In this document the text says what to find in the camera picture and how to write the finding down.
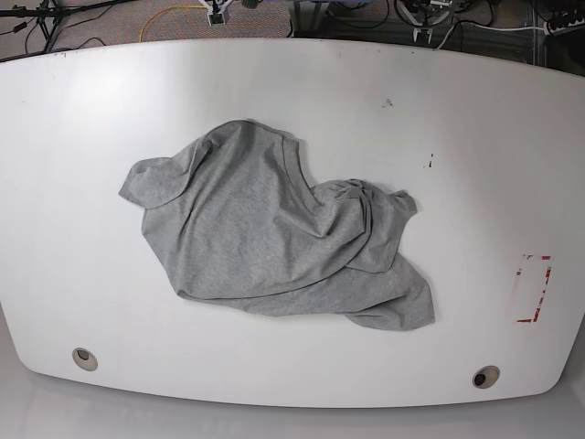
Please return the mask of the grey T-shirt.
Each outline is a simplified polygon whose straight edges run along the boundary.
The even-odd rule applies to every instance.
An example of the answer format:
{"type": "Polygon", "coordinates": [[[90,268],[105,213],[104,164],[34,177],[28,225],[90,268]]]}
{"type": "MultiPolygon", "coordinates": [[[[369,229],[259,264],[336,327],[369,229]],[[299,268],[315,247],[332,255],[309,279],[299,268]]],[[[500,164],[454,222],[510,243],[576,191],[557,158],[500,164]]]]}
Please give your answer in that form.
{"type": "Polygon", "coordinates": [[[428,282],[399,253],[414,198],[359,179],[310,186],[290,134],[224,123],[136,163],[120,196],[143,209],[143,236],[183,299],[388,331],[435,320],[428,282]]]}

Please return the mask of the red tape rectangle marking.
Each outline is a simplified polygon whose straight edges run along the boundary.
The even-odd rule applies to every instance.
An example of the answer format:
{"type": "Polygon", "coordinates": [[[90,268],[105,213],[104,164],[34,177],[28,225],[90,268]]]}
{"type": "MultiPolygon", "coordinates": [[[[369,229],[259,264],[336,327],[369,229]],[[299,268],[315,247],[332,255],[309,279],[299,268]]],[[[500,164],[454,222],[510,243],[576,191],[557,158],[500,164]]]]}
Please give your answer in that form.
{"type": "Polygon", "coordinates": [[[516,270],[512,292],[512,317],[515,323],[537,322],[551,272],[551,256],[522,255],[516,270]]]}

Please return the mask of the white power strip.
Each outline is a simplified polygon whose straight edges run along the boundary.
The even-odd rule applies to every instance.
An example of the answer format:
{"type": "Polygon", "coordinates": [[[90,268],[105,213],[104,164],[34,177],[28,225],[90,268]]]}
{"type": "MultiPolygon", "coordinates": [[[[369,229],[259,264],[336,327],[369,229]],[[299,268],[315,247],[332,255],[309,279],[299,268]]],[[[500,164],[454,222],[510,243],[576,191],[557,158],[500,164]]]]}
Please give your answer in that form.
{"type": "Polygon", "coordinates": [[[557,36],[584,29],[584,9],[558,12],[552,15],[544,27],[545,34],[557,36]]]}

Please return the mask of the black tripod stand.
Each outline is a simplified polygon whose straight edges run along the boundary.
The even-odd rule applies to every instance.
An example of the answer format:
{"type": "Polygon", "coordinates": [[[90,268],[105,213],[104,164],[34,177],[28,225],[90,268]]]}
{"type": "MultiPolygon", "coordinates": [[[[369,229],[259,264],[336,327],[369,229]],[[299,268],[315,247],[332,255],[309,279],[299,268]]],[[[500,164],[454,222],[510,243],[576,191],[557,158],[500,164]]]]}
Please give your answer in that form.
{"type": "Polygon", "coordinates": [[[100,1],[86,5],[62,5],[59,1],[41,1],[35,9],[28,9],[22,5],[14,5],[11,9],[2,9],[2,18],[32,18],[41,29],[45,45],[39,52],[29,52],[25,40],[26,55],[48,54],[57,41],[59,26],[65,18],[92,11],[132,3],[133,0],[100,1]]]}

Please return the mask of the grey metal frame post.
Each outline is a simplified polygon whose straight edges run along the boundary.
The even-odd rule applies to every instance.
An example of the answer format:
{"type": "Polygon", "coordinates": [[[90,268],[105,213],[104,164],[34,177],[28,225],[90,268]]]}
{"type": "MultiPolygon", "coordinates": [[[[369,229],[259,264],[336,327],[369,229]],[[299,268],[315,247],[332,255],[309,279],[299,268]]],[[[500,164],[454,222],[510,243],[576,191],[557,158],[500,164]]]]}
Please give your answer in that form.
{"type": "Polygon", "coordinates": [[[547,61],[547,48],[545,45],[546,37],[542,31],[542,26],[545,24],[545,19],[539,13],[537,8],[537,1],[529,0],[532,16],[532,26],[536,29],[533,30],[533,60],[534,66],[545,68],[548,65],[547,61]]]}

